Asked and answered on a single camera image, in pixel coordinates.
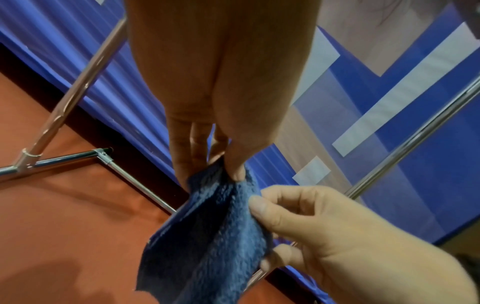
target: drying rack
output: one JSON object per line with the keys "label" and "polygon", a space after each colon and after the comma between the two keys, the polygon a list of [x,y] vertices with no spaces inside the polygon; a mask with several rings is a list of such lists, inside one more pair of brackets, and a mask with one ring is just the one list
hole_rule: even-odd
{"label": "drying rack", "polygon": [[[92,57],[88,65],[75,80],[70,89],[52,111],[50,117],[41,128],[35,141],[31,146],[21,151],[20,156],[11,166],[0,168],[0,181],[6,181],[36,173],[40,170],[51,169],[54,166],[70,164],[72,162],[85,159],[97,158],[105,166],[108,166],[121,177],[139,189],[143,194],[149,197],[154,203],[168,211],[175,213],[170,205],[156,196],[147,187],[142,185],[133,176],[128,174],[110,157],[110,148],[93,149],[86,152],[65,155],[45,160],[40,160],[43,151],[57,134],[60,127],[72,109],[85,96],[87,90],[95,83],[98,75],[106,68],[112,57],[122,47],[127,40],[127,19],[123,17],[106,38],[100,49]],[[417,131],[407,140],[399,145],[392,153],[387,156],[377,167],[352,186],[345,195],[351,199],[358,198],[362,193],[369,189],[386,172],[407,156],[415,147],[429,137],[436,129],[443,125],[448,119],[460,111],[465,105],[472,101],[480,92],[480,76],[477,76],[460,93],[451,99],[443,108],[426,121]],[[258,270],[249,280],[245,290],[250,289],[257,282],[268,275],[267,272]]]}

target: microfiber cloth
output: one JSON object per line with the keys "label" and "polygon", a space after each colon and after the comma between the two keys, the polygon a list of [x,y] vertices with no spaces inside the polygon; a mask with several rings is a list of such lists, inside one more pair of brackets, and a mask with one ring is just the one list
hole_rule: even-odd
{"label": "microfiber cloth", "polygon": [[257,181],[246,168],[233,182],[220,158],[188,184],[189,201],[147,243],[136,288],[160,304],[234,304],[273,245],[249,212]]}

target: hand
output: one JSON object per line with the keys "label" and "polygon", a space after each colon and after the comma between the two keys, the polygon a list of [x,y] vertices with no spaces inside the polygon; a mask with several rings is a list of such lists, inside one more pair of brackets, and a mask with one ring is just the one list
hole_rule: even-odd
{"label": "hand", "polygon": [[165,107],[175,175],[210,162],[243,180],[270,145],[295,93],[320,0],[126,0],[138,69]]}
{"label": "hand", "polygon": [[454,257],[331,188],[273,186],[249,206],[268,230],[299,243],[277,246],[262,270],[291,265],[338,304],[477,303]]}

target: orange floor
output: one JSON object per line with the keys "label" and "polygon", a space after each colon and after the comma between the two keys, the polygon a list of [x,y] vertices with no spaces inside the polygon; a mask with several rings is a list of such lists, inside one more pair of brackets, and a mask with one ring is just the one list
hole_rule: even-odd
{"label": "orange floor", "polygon": [[[0,74],[0,166],[48,116]],[[65,126],[45,156],[92,149]],[[168,218],[99,164],[0,183],[0,303],[156,303],[134,292],[145,242]],[[293,303],[263,281],[240,303]]]}

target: towel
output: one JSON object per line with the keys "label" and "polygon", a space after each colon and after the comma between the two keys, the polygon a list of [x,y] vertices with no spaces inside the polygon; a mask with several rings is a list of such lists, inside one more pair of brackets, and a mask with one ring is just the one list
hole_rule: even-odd
{"label": "towel", "polygon": [[136,288],[160,304],[234,304],[273,245],[249,212],[257,181],[246,168],[233,182],[220,158],[188,184],[189,201],[147,243]]}

